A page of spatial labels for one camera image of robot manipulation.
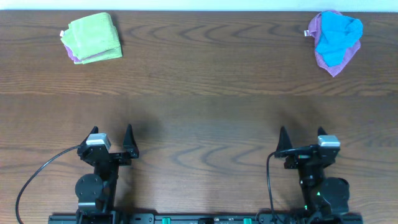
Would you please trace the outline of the blue microfiber cloth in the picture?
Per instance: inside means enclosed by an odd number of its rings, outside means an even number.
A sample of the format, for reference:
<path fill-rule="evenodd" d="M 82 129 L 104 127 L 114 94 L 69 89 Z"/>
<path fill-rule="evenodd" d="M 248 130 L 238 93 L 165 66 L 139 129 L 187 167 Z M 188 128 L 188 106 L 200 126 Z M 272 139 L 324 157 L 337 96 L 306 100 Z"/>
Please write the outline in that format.
<path fill-rule="evenodd" d="M 315 48 L 328 67 L 342 65 L 360 48 L 361 20 L 332 11 L 320 14 L 320 38 Z"/>

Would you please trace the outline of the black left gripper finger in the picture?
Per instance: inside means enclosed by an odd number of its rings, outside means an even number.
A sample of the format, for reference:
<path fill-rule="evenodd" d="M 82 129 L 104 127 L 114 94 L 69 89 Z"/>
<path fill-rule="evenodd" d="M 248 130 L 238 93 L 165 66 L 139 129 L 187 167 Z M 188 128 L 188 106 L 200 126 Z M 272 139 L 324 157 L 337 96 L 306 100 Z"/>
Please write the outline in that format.
<path fill-rule="evenodd" d="M 127 152 L 137 152 L 137 144 L 134 139 L 132 126 L 130 124 L 128 124 L 127 126 L 126 133 L 123 139 L 123 148 Z"/>
<path fill-rule="evenodd" d="M 87 135 L 86 138 L 81 142 L 81 145 L 84 146 L 86 144 L 86 140 L 89 138 L 91 134 L 97 134 L 98 133 L 98 127 L 94 126 L 93 129 L 90 131 L 90 133 Z"/>

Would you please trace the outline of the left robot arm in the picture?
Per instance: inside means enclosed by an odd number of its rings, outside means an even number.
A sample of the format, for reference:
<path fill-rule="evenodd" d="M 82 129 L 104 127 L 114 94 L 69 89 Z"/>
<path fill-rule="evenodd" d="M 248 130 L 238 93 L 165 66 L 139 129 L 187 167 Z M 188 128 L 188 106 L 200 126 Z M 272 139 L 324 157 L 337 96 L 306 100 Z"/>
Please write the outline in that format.
<path fill-rule="evenodd" d="M 106 133 L 94 127 L 78 146 L 80 159 L 94 168 L 75 184 L 78 197 L 77 223 L 117 223 L 119 214 L 114 208 L 116 186 L 121 166 L 130 166 L 139 157 L 132 126 L 127 126 L 123 152 L 110 152 L 111 142 Z"/>

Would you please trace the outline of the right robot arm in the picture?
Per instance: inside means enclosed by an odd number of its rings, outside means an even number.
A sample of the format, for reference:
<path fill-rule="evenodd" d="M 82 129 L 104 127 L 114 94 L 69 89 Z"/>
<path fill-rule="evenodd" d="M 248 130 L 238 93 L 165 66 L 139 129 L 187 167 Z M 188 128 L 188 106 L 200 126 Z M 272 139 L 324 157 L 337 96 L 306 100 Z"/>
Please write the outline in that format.
<path fill-rule="evenodd" d="M 341 143 L 323 128 L 317 131 L 318 142 L 293 147 L 287 130 L 281 127 L 275 150 L 276 158 L 284 158 L 285 169 L 298 170 L 304 209 L 292 215 L 296 223 L 342 223 L 348 213 L 349 183 L 337 177 L 326 177 L 324 170 L 335 163 Z"/>

